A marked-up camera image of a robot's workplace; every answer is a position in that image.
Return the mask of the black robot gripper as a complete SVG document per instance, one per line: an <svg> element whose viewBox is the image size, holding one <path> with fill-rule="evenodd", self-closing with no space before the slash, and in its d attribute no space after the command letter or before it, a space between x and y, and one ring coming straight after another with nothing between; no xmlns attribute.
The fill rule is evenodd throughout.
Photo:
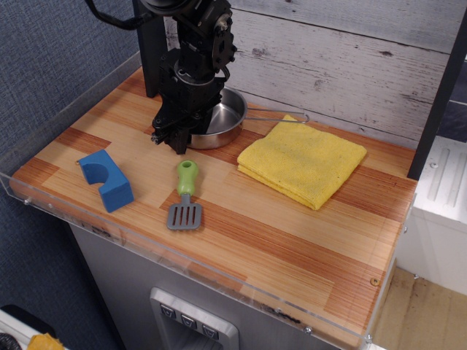
<svg viewBox="0 0 467 350"><path fill-rule="evenodd" d="M162 105L153 120L152 141L184 155L191 133L203 133L220 102L223 79L210 61L164 60L160 64Z"/></svg>

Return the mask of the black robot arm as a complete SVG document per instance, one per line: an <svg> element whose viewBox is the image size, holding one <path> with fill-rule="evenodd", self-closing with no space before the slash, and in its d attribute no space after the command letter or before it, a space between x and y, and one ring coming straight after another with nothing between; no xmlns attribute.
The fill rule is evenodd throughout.
<svg viewBox="0 0 467 350"><path fill-rule="evenodd" d="M179 48L161 56L162 105L153 120L152 140L186 152L192 134L207 131L212 110L229 79L227 65L237 51L228 1L144 1L151 12L177 23Z"/></svg>

